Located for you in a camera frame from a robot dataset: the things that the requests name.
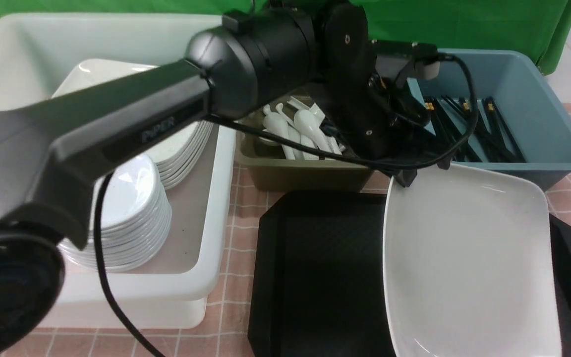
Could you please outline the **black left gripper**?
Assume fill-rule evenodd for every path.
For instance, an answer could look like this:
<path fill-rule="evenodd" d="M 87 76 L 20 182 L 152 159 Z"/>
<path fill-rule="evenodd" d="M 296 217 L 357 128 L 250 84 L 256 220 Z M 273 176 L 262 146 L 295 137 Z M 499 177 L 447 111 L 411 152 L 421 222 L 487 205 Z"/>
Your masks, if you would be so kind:
<path fill-rule="evenodd" d="M 378 70 L 325 72 L 326 114 L 362 164 L 410 186 L 419 169 L 448 169 L 453 145 L 426 129 L 426 108 L 405 75 Z"/>

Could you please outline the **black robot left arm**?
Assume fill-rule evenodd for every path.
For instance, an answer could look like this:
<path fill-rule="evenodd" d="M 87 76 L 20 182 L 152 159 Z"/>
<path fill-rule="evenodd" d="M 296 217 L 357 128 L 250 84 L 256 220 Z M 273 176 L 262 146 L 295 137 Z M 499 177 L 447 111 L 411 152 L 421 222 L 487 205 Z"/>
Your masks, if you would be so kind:
<path fill-rule="evenodd" d="M 425 43 L 372 42 L 348 0 L 271 0 L 232 10 L 184 57 L 81 91 L 0 111 L 0 353 L 36 328 L 65 280 L 57 244 L 100 229 L 120 165 L 198 120 L 260 134 L 238 120 L 306 84 L 360 164 L 403 185 L 453 152 L 404 95 L 408 77 L 457 57 Z"/>

